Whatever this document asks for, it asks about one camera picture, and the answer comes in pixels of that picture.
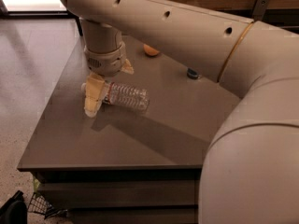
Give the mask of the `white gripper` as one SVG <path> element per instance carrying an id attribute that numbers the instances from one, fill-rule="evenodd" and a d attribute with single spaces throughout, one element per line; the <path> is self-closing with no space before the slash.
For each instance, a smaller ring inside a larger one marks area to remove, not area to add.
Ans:
<path id="1" fill-rule="evenodd" d="M 87 65 L 92 70 L 83 84 L 84 110 L 89 118 L 94 118 L 108 91 L 108 84 L 101 76 L 114 77 L 120 71 L 132 75 L 135 70 L 130 61 L 126 59 L 126 47 L 123 42 L 118 49 L 110 52 L 98 53 L 84 48 L 84 54 Z"/>

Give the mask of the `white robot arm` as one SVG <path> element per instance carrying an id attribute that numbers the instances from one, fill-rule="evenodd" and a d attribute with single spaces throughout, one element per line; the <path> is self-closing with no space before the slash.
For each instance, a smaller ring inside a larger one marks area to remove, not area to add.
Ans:
<path id="1" fill-rule="evenodd" d="M 206 152 L 200 224 L 299 224 L 298 35 L 167 0 L 60 1 L 239 98 Z"/>

